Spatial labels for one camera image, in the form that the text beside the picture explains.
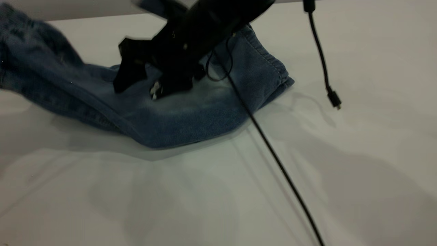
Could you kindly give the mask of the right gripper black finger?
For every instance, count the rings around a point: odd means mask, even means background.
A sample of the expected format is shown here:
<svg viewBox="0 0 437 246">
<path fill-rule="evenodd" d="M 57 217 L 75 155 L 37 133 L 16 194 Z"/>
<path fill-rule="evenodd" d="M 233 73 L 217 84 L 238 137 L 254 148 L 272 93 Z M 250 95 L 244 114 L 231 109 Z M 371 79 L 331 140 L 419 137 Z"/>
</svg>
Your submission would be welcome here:
<svg viewBox="0 0 437 246">
<path fill-rule="evenodd" d="M 159 100 L 175 93 L 189 91 L 193 87 L 194 72 L 160 71 L 162 74 L 150 88 L 152 100 Z"/>
<path fill-rule="evenodd" d="M 145 64 L 150 58 L 151 40 L 124 38 L 118 48 L 122 61 L 114 79 L 114 92 L 122 93 L 138 81 L 147 79 Z"/>
</svg>

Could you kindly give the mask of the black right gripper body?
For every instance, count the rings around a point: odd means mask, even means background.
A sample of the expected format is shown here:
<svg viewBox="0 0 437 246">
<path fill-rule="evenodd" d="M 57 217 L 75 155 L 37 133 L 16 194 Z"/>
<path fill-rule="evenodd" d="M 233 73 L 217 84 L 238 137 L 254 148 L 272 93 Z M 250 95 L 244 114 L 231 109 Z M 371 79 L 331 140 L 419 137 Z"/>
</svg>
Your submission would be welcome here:
<svg viewBox="0 0 437 246">
<path fill-rule="evenodd" d="M 188 74 L 239 28 L 239 7 L 151 7 L 167 20 L 150 42 L 150 63 L 164 74 Z"/>
</svg>

